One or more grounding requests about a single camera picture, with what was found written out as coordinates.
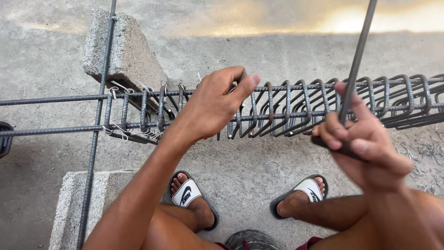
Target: slide sandal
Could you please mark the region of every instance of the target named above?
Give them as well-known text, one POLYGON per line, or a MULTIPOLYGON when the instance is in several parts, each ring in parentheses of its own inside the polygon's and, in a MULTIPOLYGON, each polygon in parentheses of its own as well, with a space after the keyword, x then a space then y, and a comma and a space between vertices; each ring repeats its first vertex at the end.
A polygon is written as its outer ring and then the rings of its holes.
MULTIPOLYGON (((173 174, 173 177, 171 177, 171 179, 170 179, 170 185, 169 185, 168 190, 170 191, 171 200, 173 201, 174 205, 176 205, 176 206, 187 208, 188 205, 195 198, 200 197, 200 196, 202 196, 202 198, 208 203, 208 201, 205 199, 205 197, 200 192, 199 187, 194 182, 192 176, 183 170, 177 171, 176 173, 173 174), (182 186, 180 186, 179 190, 177 190, 176 194, 173 195, 171 192, 171 183, 173 182, 173 179, 177 178, 177 175, 180 173, 186 175, 188 180, 186 182, 184 182, 182 184, 182 186)), ((212 231, 214 228, 217 227, 217 225, 219 223, 219 214, 216 212, 216 210, 214 209, 214 207, 210 203, 208 203, 208 206, 210 206, 210 210, 214 215, 214 224, 211 227, 205 228, 204 230, 205 231, 212 231)))
POLYGON ((307 194, 309 197, 310 202, 320 202, 327 198, 327 194, 329 193, 329 186, 327 184, 327 180, 320 174, 312 174, 308 176, 307 178, 303 179, 301 182, 299 182, 296 187, 294 187, 292 190, 288 191, 287 193, 277 197, 270 203, 270 211, 271 214, 278 220, 287 219, 288 217, 282 217, 278 214, 278 204, 285 200, 287 196, 290 194, 296 192, 296 191, 302 191, 307 194), (317 183, 313 180, 316 177, 322 178, 322 183, 325 184, 325 191, 324 191, 324 197, 322 197, 321 190, 319 190, 319 186, 317 183))

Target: concrete ground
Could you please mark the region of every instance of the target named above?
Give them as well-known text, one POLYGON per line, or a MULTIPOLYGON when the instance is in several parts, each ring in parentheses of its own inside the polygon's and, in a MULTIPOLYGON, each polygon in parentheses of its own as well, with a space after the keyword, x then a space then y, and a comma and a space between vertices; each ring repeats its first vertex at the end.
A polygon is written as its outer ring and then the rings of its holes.
MULTIPOLYGON (((379 23, 398 27, 396 20, 387 17, 402 18, 427 4, 442 6, 442 1, 381 1, 375 21, 379 17, 379 23), (387 14, 390 8, 397 11, 387 14)), ((96 94, 98 83, 82 69, 83 48, 90 9, 108 10, 110 5, 110 0, 0 0, 0 100, 96 94)), ((364 7, 365 1, 356 4, 346 0, 337 6, 322 0, 310 4, 289 0, 118 0, 116 10, 138 20, 167 76, 187 81, 193 88, 197 72, 203 76, 238 64, 274 85, 286 79, 346 78, 358 35, 339 33, 356 31, 356 27, 344 30, 344 25, 338 24, 340 28, 329 29, 325 24, 333 25, 342 17, 347 21, 350 15, 343 11, 356 9, 360 13, 364 7)), ((434 21, 435 15, 428 16, 434 21)), ((421 30, 417 23, 423 21, 415 20, 415 25, 407 22, 414 32, 400 31, 405 29, 400 27, 370 34, 360 76, 422 73, 431 77, 443 73, 444 33, 432 24, 423 24, 431 28, 421 30)), ((85 101, 1 107, 0 121, 15 129, 92 125, 96 105, 96 101, 85 101)), ((391 130, 391 134, 397 143, 413 145, 431 141, 433 129, 391 130)), ((223 227, 202 233, 205 238, 223 241, 237 230, 261 228, 284 249, 294 249, 309 235, 324 237, 333 232, 302 222, 274 220, 268 209, 274 197, 313 173, 327 178, 332 197, 360 192, 328 152, 312 145, 306 136, 225 138, 222 134, 219 142, 197 143, 178 166, 195 175, 203 193, 218 207, 223 227), (274 177, 274 167, 264 166, 271 160, 281 164, 274 177)), ((14 138, 10 154, 0 160, 2 249, 48 247, 62 177, 68 171, 87 169, 91 139, 92 133, 14 138)), ((152 149, 152 145, 123 143, 101 133, 95 169, 138 168, 152 149)), ((421 164, 424 168, 440 167, 429 161, 421 164)), ((408 177, 414 188, 430 182, 430 176, 408 177)))

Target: nike logo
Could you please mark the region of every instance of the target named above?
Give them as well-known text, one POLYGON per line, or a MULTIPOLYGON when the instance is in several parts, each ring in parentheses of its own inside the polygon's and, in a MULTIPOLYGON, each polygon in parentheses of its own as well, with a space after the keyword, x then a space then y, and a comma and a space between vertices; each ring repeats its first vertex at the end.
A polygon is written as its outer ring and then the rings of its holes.
POLYGON ((180 199, 180 203, 184 205, 190 196, 191 196, 191 187, 187 186, 182 193, 182 198, 180 199))
POLYGON ((310 192, 310 194, 311 194, 311 198, 313 199, 313 202, 320 202, 321 201, 321 199, 319 199, 319 197, 313 192, 313 190, 311 190, 311 189, 309 189, 311 192, 310 192))

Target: black sandal sole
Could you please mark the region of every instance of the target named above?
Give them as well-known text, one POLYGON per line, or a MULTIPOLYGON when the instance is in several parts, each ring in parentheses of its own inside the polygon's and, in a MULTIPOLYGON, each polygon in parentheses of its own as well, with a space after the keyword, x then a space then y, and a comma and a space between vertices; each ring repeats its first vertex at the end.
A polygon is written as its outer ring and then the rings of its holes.
MULTIPOLYGON (((187 177, 188 179, 192 179, 192 180, 194 180, 193 177, 192 177, 189 173, 187 173, 186 171, 180 170, 180 171, 177 171, 176 173, 174 173, 173 176, 172 176, 171 179, 170 179, 170 185, 169 185, 169 188, 168 188, 168 190, 169 190, 169 192, 170 192, 170 199, 173 197, 173 194, 172 194, 172 192, 171 192, 171 183, 173 182, 173 179, 174 179, 174 178, 177 178, 177 175, 180 174, 180 173, 186 175, 186 177, 187 177)), ((217 213, 216 209, 214 209, 214 207, 213 207, 213 206, 212 206, 212 205, 211 205, 211 204, 205 199, 205 196, 204 196, 203 194, 202 194, 202 199, 203 199, 204 201, 207 202, 208 206, 210 207, 211 212, 212 212, 213 215, 214 215, 214 224, 213 224, 211 227, 204 228, 204 230, 205 230, 205 231, 212 231, 212 230, 215 229, 215 228, 217 227, 217 225, 219 224, 219 214, 217 213)))
POLYGON ((300 181, 297 185, 295 185, 290 191, 288 191, 287 193, 280 195, 279 197, 277 197, 276 199, 274 199, 271 203, 270 203, 270 211, 271 214, 278 220, 283 220, 283 219, 287 219, 289 217, 282 217, 278 214, 278 204, 285 200, 285 198, 287 198, 287 196, 289 196, 290 194, 296 192, 295 190, 293 190, 295 187, 297 187, 301 182, 305 181, 306 179, 314 179, 316 177, 321 177, 322 178, 322 183, 325 184, 325 191, 324 191, 324 197, 322 198, 322 200, 325 200, 327 198, 327 195, 329 193, 329 186, 327 184, 327 180, 320 174, 312 174, 310 176, 308 176, 307 178, 303 179, 302 181, 300 181))

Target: white sandal strap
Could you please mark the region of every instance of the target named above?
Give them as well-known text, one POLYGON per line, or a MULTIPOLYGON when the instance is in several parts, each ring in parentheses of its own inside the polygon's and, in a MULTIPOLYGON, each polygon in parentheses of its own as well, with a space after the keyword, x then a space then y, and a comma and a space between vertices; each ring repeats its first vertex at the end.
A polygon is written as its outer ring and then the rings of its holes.
POLYGON ((186 208, 195 198, 200 196, 202 196, 202 193, 199 188, 197 188, 196 183, 192 179, 188 179, 180 186, 171 200, 174 205, 186 208))
POLYGON ((307 194, 310 202, 320 202, 322 201, 322 194, 319 186, 313 179, 305 179, 299 185, 297 185, 293 190, 300 190, 307 194))

